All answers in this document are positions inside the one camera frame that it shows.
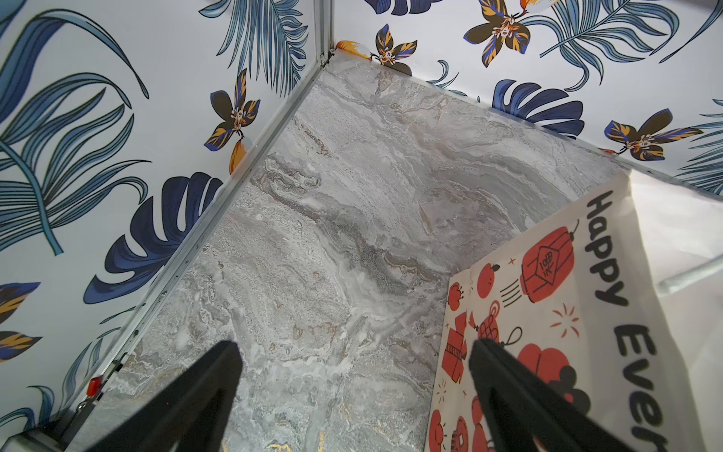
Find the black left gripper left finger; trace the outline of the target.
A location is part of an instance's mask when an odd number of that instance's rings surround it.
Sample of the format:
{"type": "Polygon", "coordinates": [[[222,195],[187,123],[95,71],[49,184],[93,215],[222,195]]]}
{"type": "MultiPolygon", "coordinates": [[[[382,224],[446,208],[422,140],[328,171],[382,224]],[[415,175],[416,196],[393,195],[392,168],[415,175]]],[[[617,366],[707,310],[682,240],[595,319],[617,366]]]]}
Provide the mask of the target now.
{"type": "Polygon", "coordinates": [[[220,341],[91,451],[220,451],[243,370],[220,341]]]}

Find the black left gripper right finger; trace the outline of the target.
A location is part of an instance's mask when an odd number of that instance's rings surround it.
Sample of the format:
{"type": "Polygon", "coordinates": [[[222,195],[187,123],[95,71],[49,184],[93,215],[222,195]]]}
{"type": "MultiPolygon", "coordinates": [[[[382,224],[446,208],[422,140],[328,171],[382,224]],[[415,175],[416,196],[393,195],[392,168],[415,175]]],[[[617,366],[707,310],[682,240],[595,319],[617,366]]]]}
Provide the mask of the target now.
{"type": "Polygon", "coordinates": [[[474,388],[497,451],[628,451],[490,339],[474,342],[474,388]]]}

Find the white red paper bag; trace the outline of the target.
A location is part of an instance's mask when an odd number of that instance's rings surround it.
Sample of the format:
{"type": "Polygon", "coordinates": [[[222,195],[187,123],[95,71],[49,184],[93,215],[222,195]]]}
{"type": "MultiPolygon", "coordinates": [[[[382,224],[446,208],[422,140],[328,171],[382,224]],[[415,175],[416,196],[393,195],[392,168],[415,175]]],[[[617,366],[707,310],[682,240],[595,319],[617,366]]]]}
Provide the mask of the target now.
{"type": "Polygon", "coordinates": [[[478,339],[634,450],[721,450],[721,199],[633,171],[454,275],[427,451],[493,450],[478,339]]]}

